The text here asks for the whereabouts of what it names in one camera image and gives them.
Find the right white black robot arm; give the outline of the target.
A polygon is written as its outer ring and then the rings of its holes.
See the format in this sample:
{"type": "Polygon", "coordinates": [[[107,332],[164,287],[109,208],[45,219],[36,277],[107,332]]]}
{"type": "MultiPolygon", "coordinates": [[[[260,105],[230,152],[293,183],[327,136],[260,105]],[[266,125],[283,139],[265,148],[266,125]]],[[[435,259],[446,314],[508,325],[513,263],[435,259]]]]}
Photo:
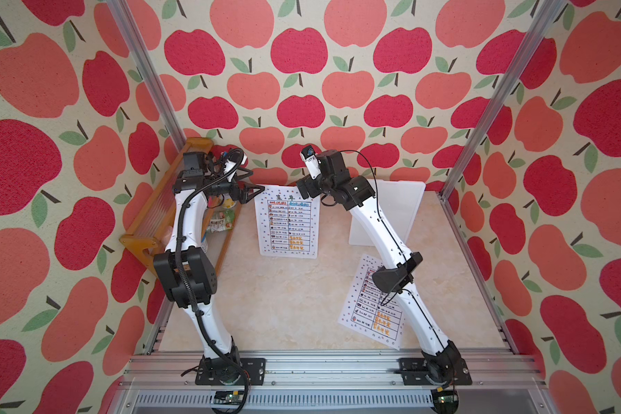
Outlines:
{"type": "Polygon", "coordinates": [[[308,145],[300,151],[308,174],[296,182],[302,198],[331,197],[357,220],[376,247],[383,266],[373,273],[376,287],[402,308],[412,325],[426,365],[426,378],[437,386],[452,386],[467,372],[453,341],[441,330],[414,285],[413,273],[423,261],[408,248],[381,209],[377,179],[351,176],[343,152],[317,153],[308,145]]]}

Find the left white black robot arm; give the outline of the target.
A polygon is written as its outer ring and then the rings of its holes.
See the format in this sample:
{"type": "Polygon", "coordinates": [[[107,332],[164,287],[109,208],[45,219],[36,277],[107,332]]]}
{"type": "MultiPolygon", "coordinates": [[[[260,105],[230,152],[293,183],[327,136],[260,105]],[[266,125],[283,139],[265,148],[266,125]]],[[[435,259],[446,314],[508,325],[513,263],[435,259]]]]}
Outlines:
{"type": "Polygon", "coordinates": [[[155,255],[155,273],[167,299],[193,319],[203,341],[203,373],[231,385],[245,377],[234,339],[212,305],[217,293],[217,272],[202,248],[202,226],[211,196],[229,197],[246,204],[264,192],[263,186],[243,180],[253,173],[247,157],[233,148],[215,157],[203,152],[183,155],[183,170],[172,191],[175,217],[172,236],[164,251],[155,255]]]}

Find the green label snack packet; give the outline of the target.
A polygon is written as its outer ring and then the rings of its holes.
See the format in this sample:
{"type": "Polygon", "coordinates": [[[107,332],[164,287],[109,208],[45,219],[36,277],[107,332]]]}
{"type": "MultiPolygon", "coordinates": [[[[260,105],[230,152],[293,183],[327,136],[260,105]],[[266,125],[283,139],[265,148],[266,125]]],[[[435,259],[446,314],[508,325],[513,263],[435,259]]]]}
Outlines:
{"type": "Polygon", "coordinates": [[[234,229],[236,212],[233,209],[215,210],[210,218],[207,230],[210,233],[230,231],[234,229]]]}

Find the orange wooden shelf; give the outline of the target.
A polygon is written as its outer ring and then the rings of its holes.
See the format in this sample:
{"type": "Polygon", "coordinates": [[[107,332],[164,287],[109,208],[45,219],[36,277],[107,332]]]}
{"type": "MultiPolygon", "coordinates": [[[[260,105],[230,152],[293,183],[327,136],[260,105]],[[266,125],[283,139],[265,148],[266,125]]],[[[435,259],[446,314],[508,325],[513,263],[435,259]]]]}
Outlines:
{"type": "Polygon", "coordinates": [[[209,153],[213,147],[213,141],[208,138],[188,138],[160,183],[155,186],[131,226],[128,227],[126,234],[120,237],[124,248],[129,250],[152,274],[156,274],[153,259],[155,255],[164,252],[167,245],[164,243],[164,236],[167,229],[174,225],[176,203],[173,187],[183,167],[183,154],[187,152],[209,153]]]}

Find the left aluminium corner post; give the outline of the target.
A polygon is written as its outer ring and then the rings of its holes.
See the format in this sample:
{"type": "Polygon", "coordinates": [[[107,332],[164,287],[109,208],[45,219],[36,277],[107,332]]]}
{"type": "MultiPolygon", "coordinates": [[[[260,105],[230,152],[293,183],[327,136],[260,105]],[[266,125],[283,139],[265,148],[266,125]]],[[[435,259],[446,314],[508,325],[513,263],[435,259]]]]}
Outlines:
{"type": "Polygon", "coordinates": [[[160,74],[158,74],[150,58],[146,43],[141,36],[136,19],[131,13],[128,2],[109,0],[108,5],[117,27],[129,48],[131,56],[136,62],[136,67],[140,71],[141,77],[148,88],[155,107],[160,114],[160,119],[165,124],[169,135],[172,137],[175,148],[181,151],[186,144],[186,136],[179,124],[172,102],[167,95],[167,90],[160,79],[160,74]]]}

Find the aluminium corner post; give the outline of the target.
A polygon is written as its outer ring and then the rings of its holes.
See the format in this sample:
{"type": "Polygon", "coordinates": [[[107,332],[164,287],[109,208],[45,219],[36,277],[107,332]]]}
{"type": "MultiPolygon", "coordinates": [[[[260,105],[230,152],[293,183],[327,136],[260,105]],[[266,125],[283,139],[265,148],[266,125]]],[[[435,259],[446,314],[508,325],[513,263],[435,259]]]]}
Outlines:
{"type": "Polygon", "coordinates": [[[532,19],[529,30],[524,35],[519,48],[512,57],[512,62],[502,75],[502,79],[496,86],[493,96],[490,98],[474,131],[469,133],[464,150],[455,162],[444,183],[443,189],[438,195],[439,200],[444,205],[448,203],[449,196],[455,189],[459,179],[463,176],[481,140],[491,128],[505,101],[512,93],[514,87],[520,82],[522,73],[528,67],[531,58],[538,50],[548,30],[568,3],[568,1],[551,0],[543,1],[540,5],[538,13],[532,19]]]}
{"type": "Polygon", "coordinates": [[[108,5],[117,27],[129,48],[131,56],[136,62],[136,67],[140,71],[141,77],[148,88],[155,107],[160,114],[160,119],[165,124],[169,135],[172,137],[175,148],[181,151],[186,144],[186,136],[179,124],[172,102],[167,95],[167,90],[160,79],[160,74],[158,74],[150,58],[146,43],[141,36],[136,19],[131,13],[128,2],[109,0],[108,5]]]}

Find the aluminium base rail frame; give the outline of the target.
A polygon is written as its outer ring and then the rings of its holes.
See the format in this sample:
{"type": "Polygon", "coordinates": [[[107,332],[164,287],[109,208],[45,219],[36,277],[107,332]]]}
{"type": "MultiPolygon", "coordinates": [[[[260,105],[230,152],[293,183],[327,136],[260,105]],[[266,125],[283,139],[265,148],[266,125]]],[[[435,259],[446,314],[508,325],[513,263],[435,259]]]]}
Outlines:
{"type": "MultiPolygon", "coordinates": [[[[246,413],[430,413],[438,390],[412,369],[417,350],[244,351],[255,376],[246,413]]],[[[110,413],[214,413],[235,409],[243,386],[200,374],[199,353],[135,356],[110,413]]],[[[505,348],[462,350],[460,413],[557,413],[534,358],[505,348]]]]}

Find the right aluminium corner post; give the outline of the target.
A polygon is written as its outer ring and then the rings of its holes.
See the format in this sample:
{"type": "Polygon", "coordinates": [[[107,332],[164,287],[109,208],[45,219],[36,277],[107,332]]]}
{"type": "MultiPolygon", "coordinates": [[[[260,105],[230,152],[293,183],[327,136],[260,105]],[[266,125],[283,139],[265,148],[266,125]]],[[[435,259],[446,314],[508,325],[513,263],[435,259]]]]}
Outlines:
{"type": "Polygon", "coordinates": [[[502,75],[502,79],[496,86],[493,96],[490,98],[474,131],[469,133],[464,150],[455,162],[444,183],[443,189],[438,195],[439,200],[444,205],[448,203],[449,196],[455,189],[459,179],[463,176],[481,140],[491,128],[505,101],[512,93],[514,87],[520,82],[522,73],[528,67],[531,58],[538,50],[548,30],[568,3],[568,1],[551,0],[543,1],[540,5],[538,13],[532,19],[529,30],[524,35],[519,48],[512,57],[512,62],[502,75]]]}

